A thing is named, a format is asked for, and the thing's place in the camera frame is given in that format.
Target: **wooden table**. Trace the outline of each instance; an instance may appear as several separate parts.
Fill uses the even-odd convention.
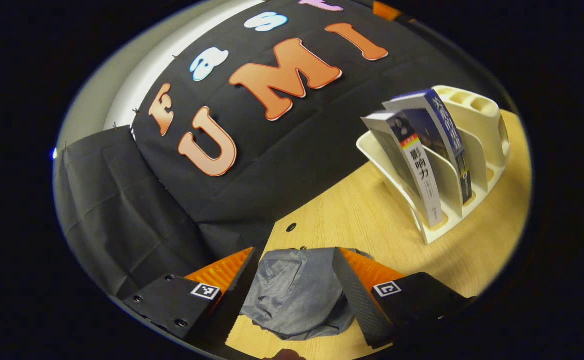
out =
[[[278,221],[264,253],[301,246],[356,248],[402,274],[426,272],[464,297],[477,296],[513,253],[530,204],[527,139],[518,118],[502,114],[511,146],[506,170],[481,205],[433,243],[424,243],[406,202],[392,200],[374,165],[367,162]],[[296,228],[286,232],[292,223]],[[226,344],[259,359],[286,348],[307,360],[349,360],[385,349],[368,347],[355,319],[341,335],[286,342],[243,315]]]

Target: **crumpled gray fabric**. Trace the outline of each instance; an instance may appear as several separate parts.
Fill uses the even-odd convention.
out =
[[[315,248],[265,253],[241,314],[282,340],[308,340],[344,332],[354,313],[332,271],[333,251]]]

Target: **foam letter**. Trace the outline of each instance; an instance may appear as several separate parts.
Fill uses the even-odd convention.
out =
[[[301,45],[300,39],[287,39],[274,46],[277,67],[244,64],[232,76],[230,84],[246,87],[265,106],[265,117],[278,120],[292,109],[292,100],[278,97],[272,89],[297,98],[305,97],[299,71],[307,78],[310,89],[320,89],[340,78],[342,71],[329,66]]]
[[[298,3],[299,4],[312,5],[315,8],[327,10],[329,12],[341,12],[341,11],[343,11],[343,8],[342,7],[340,7],[340,6],[330,6],[330,5],[324,4],[325,1],[323,1],[323,0],[300,0]]]
[[[201,150],[194,142],[194,135],[187,132],[178,143],[178,153],[188,157],[196,167],[209,176],[221,176],[225,174],[236,160],[236,145],[234,141],[217,123],[209,116],[210,109],[201,107],[192,120],[194,129],[202,129],[221,148],[221,155],[212,159]]]
[[[171,108],[171,98],[166,92],[170,91],[170,84],[163,84],[159,90],[158,95],[152,101],[150,106],[150,111],[148,114],[154,117],[154,120],[159,125],[161,131],[161,136],[165,135],[168,128],[170,127],[171,121],[174,118],[174,112],[165,111]]]
[[[382,47],[374,45],[371,41],[363,35],[358,34],[349,23],[333,23],[325,27],[327,32],[336,33],[354,44],[363,53],[366,60],[373,62],[374,60],[383,59],[388,52]]]
[[[200,82],[205,79],[214,70],[214,67],[219,66],[227,59],[229,53],[228,50],[221,51],[215,47],[201,52],[201,55],[198,55],[189,66],[190,73],[194,73],[194,81]]]
[[[258,14],[256,16],[254,16],[253,18],[251,18],[250,20],[247,20],[244,23],[244,27],[251,29],[251,28],[255,28],[254,30],[256,30],[257,32],[268,32],[269,30],[272,30],[273,28],[277,28],[280,27],[281,25],[283,25],[284,23],[287,22],[287,18],[285,16],[283,16],[282,14],[276,14],[274,12],[266,12],[266,13],[262,13],[262,14]]]

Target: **book cover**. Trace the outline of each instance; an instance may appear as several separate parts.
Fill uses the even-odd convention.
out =
[[[436,92],[425,89],[395,96],[383,106],[392,112],[402,112],[423,145],[452,164],[459,174],[463,203],[466,203],[472,197],[472,181],[465,165],[465,148],[452,117]]]
[[[361,118],[398,176],[420,201],[430,228],[443,219],[436,180],[417,132],[403,114],[377,111]]]

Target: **white book holder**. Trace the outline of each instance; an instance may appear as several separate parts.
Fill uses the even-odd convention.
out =
[[[507,131],[494,101],[449,86],[434,86],[432,89],[445,103],[456,124],[472,180],[472,197],[463,203],[459,174],[449,161],[425,147],[441,200],[441,223],[435,227],[427,225],[417,210],[422,208],[421,200],[407,190],[405,181],[396,174],[371,132],[366,132],[356,142],[358,150],[374,164],[390,192],[397,199],[407,201],[426,244],[431,244],[458,225],[486,198],[505,170],[509,157]]]

